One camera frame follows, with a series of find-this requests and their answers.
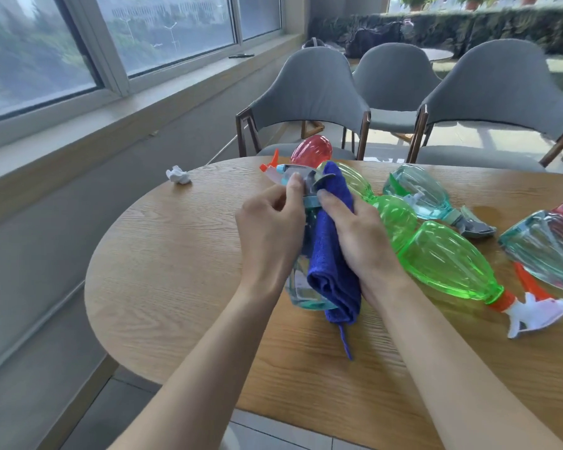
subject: hand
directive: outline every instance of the hand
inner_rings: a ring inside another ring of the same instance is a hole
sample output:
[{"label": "hand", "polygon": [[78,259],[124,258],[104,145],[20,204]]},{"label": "hand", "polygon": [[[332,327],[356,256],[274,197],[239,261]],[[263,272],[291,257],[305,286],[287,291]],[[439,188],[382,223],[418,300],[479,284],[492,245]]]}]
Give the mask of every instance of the hand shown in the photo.
[{"label": "hand", "polygon": [[353,196],[353,213],[340,199],[325,190],[319,191],[317,196],[323,209],[336,223],[342,254],[361,283],[371,283],[380,273],[403,272],[379,213],[373,206]]},{"label": "hand", "polygon": [[304,183],[295,173],[285,187],[272,186],[244,202],[236,212],[242,247],[241,286],[277,294],[302,247]]}]

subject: wood grain surface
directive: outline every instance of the wood grain surface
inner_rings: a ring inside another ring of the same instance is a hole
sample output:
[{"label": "wood grain surface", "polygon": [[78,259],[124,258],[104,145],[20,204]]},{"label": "wood grain surface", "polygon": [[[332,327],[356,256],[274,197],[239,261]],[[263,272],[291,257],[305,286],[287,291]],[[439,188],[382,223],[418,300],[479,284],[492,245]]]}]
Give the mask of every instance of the wood grain surface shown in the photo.
[{"label": "wood grain surface", "polygon": [[[98,245],[85,300],[98,340],[122,365],[163,383],[230,300],[240,280],[233,219],[242,202],[270,185],[241,158],[191,171],[192,184],[166,182],[135,202]],[[381,193],[397,164],[350,162]],[[563,175],[423,166],[451,195],[502,233],[563,201]],[[495,239],[476,242],[496,278],[522,296]],[[557,296],[562,291],[550,286]],[[563,319],[507,339],[507,317],[479,302],[424,288],[495,374],[563,439]],[[365,304],[348,329],[347,360],[338,328],[322,312],[293,307],[283,293],[238,407],[374,449],[438,449],[413,381],[382,321]]]}]

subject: blue string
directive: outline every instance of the blue string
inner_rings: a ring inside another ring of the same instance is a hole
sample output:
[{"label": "blue string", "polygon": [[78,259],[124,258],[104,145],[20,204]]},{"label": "blue string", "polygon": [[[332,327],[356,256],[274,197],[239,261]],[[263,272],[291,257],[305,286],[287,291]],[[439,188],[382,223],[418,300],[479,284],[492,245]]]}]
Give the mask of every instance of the blue string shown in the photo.
[{"label": "blue string", "polygon": [[344,325],[340,323],[338,324],[338,327],[340,327],[340,338],[342,339],[342,344],[344,344],[344,350],[346,351],[348,359],[352,362],[353,356],[351,354],[351,349],[348,347],[348,341],[346,341],[346,332],[344,330]]}]

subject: chair seat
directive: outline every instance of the chair seat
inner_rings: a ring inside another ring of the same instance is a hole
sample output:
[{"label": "chair seat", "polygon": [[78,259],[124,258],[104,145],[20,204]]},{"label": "chair seat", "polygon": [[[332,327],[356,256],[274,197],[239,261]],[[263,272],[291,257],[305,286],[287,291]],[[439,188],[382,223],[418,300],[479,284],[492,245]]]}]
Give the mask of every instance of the chair seat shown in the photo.
[{"label": "chair seat", "polygon": [[387,131],[389,133],[413,134],[417,112],[401,112],[398,110],[371,109],[369,129]]},{"label": "chair seat", "polygon": [[[276,148],[280,151],[280,156],[291,157],[292,153],[300,143],[275,143],[273,145],[268,145],[257,153],[257,156],[273,156],[276,152]],[[344,159],[347,161],[356,160],[356,156],[350,150],[343,150],[341,148],[335,148],[331,152],[331,157],[334,159]]]},{"label": "chair seat", "polygon": [[417,164],[437,166],[483,167],[546,172],[534,158],[522,153],[489,151],[458,145],[428,145],[419,149]]}]

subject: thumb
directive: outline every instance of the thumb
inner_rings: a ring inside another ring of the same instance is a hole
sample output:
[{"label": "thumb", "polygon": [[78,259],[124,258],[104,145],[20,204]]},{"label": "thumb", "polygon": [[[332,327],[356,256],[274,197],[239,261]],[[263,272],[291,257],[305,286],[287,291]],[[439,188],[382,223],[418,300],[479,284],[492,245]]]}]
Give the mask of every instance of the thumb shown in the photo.
[{"label": "thumb", "polygon": [[302,202],[304,196],[304,181],[300,173],[293,173],[286,185],[286,204],[284,210],[286,211],[304,211],[304,203]]},{"label": "thumb", "polygon": [[323,210],[331,216],[331,219],[334,220],[337,226],[341,226],[350,218],[354,217],[353,212],[344,205],[344,202],[330,192],[321,189],[317,192],[317,197],[319,198],[319,202],[321,203]]}]

